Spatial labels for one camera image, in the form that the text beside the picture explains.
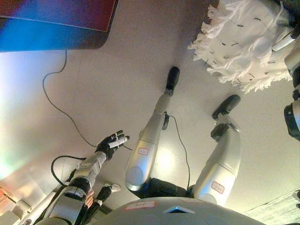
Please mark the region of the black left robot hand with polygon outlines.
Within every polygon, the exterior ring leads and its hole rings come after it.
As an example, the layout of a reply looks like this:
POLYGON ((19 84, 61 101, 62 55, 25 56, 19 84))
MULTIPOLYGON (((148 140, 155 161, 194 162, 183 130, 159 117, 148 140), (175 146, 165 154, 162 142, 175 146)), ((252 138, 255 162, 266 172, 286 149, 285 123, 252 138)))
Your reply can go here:
POLYGON ((112 159, 115 151, 122 147, 129 139, 130 136, 124 135, 123 130, 119 130, 101 141, 97 145, 95 152, 104 153, 106 155, 106 161, 109 161, 112 159))

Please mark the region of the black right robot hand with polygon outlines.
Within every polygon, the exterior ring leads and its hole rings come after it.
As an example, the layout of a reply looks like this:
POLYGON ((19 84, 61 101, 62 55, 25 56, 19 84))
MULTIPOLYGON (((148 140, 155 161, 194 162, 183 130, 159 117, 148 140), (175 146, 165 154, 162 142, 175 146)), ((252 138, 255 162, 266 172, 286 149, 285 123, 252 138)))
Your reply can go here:
POLYGON ((280 3, 292 17, 292 21, 290 22, 292 30, 272 47, 272 50, 275 52, 295 41, 300 35, 300 1, 277 0, 277 2, 280 3))

